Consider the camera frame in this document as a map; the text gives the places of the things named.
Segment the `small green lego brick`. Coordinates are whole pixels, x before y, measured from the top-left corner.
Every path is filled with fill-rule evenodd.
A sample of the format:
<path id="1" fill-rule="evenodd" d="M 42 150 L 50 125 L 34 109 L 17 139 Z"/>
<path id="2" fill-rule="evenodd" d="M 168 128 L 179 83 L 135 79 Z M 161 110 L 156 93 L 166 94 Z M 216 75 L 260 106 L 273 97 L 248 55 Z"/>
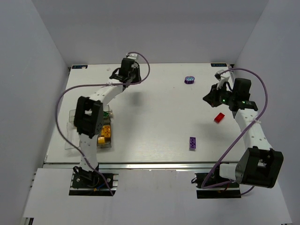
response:
<path id="1" fill-rule="evenodd" d="M 108 112 L 104 112 L 103 116 L 104 116 L 104 118 L 109 117 L 109 113 Z"/>

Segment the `yellow two-by-three lego brick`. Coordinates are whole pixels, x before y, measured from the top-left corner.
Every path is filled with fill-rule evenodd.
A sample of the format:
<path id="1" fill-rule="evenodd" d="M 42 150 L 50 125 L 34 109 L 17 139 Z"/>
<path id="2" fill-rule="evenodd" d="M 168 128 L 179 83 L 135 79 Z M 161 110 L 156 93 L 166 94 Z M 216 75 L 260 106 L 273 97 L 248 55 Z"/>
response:
<path id="1" fill-rule="evenodd" d="M 105 125 L 102 127 L 101 136 L 104 138 L 111 138 L 111 126 Z"/>

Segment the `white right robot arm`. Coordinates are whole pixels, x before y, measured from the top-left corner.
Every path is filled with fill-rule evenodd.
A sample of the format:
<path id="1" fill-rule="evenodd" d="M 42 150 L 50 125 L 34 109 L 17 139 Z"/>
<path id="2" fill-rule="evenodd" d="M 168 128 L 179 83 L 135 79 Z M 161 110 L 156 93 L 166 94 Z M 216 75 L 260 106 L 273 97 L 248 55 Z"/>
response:
<path id="1" fill-rule="evenodd" d="M 251 81 L 236 78 L 232 90 L 226 86 L 230 70 L 221 70 L 215 74 L 218 82 L 212 85 L 210 92 L 203 97 L 211 107 L 226 105 L 239 125 L 241 134 L 233 141 L 225 153 L 215 163 L 204 178 L 201 189 L 215 188 L 225 184 L 237 183 L 254 187 L 273 188 L 277 181 L 284 156 L 275 151 L 268 142 L 259 119 L 266 110 L 258 112 L 254 101 L 250 100 Z M 242 139 L 245 152 L 237 164 L 223 163 L 222 160 Z"/>

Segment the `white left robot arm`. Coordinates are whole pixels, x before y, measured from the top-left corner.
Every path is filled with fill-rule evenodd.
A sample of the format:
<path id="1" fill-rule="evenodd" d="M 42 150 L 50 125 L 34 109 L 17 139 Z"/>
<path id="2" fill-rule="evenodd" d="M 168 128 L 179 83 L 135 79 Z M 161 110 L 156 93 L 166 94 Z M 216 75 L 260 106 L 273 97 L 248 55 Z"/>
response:
<path id="1" fill-rule="evenodd" d="M 122 59 L 120 68 L 113 71 L 106 86 L 88 97 L 78 98 L 74 126 L 79 134 L 79 147 L 83 156 L 74 171 L 90 183 L 95 183 L 99 178 L 97 141 L 104 125 L 104 107 L 130 84 L 142 80 L 136 59 L 137 53 L 128 53 Z"/>

